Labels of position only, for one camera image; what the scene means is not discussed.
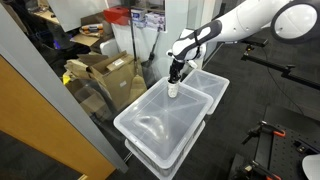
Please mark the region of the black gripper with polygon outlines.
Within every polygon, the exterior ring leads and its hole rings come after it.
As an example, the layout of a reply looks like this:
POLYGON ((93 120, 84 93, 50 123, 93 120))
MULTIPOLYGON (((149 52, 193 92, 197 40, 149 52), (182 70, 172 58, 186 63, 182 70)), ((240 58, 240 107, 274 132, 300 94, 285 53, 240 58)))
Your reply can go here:
POLYGON ((184 65, 185 65, 184 62, 180 62, 176 59, 172 61, 172 64, 169 70, 169 74, 170 74, 170 77, 168 79, 169 83, 174 83, 174 79, 175 79, 175 83, 178 83, 180 81, 181 79, 180 71, 183 69, 184 65))

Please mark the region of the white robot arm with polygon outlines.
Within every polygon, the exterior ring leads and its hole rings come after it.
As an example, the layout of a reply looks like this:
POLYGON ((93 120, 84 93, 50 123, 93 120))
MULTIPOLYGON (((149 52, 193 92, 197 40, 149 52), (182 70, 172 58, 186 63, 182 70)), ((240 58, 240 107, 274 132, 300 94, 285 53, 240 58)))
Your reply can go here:
POLYGON ((180 36, 167 51, 173 58, 168 81, 176 84, 186 61, 204 55, 209 42, 237 42, 271 28, 272 36, 286 44, 304 43, 320 35, 320 0, 244 0, 205 25, 180 36))

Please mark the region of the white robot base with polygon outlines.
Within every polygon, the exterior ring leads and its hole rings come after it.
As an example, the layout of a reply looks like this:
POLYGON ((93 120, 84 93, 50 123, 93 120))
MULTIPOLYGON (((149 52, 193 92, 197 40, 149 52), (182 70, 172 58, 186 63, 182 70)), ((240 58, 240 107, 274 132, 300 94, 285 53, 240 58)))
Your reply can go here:
POLYGON ((306 156, 302 168, 308 180, 320 180, 320 154, 306 156))

